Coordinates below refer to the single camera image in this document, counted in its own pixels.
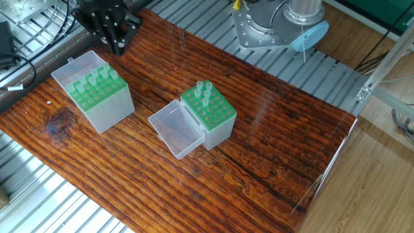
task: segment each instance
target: metal mount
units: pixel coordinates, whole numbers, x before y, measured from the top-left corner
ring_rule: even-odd
[[[369,98],[372,92],[373,90],[370,87],[363,86],[361,90],[358,92],[358,94],[356,95],[355,99],[358,100],[359,102],[364,103]]]
[[[239,10],[232,11],[237,38],[240,47],[245,50],[268,50],[289,48],[289,44],[280,38],[273,28],[263,27],[252,19],[249,12],[243,5]],[[272,15],[268,16],[269,24]]]

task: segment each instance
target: wood grain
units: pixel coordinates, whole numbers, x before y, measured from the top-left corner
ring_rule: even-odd
[[[309,207],[298,203],[355,117],[150,11],[140,16],[121,58],[93,49],[129,84],[132,115],[99,135],[50,78],[1,115],[0,128],[132,230],[295,231]],[[234,130],[179,161],[147,119],[203,79],[236,109]]]
[[[354,67],[382,35],[328,6],[331,33],[318,49]],[[386,39],[371,58],[393,45]],[[413,61],[413,52],[404,56],[385,79],[414,74]],[[414,103],[413,86],[414,79],[380,84],[410,104]],[[395,127],[390,112],[391,108],[376,98],[366,103],[300,232],[413,232],[414,144]]]

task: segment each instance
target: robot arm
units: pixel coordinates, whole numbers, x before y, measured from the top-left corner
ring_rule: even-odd
[[[138,32],[142,20],[128,12],[124,0],[79,0],[71,13],[92,35],[118,56]]]

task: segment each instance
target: wooden tabletop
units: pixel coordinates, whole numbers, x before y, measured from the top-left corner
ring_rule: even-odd
[[[140,16],[121,58],[93,49],[129,84],[132,115],[97,134],[49,78],[0,129],[137,232],[295,231],[355,117],[149,10]],[[232,136],[177,160],[148,117],[205,79],[237,111]]]

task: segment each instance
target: pipette tip box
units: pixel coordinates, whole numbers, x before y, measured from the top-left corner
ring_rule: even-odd
[[[230,137],[237,113],[226,98],[205,80],[149,117],[150,124],[176,158],[197,146],[207,150]]]
[[[127,83],[93,51],[52,73],[98,133],[134,112]]]

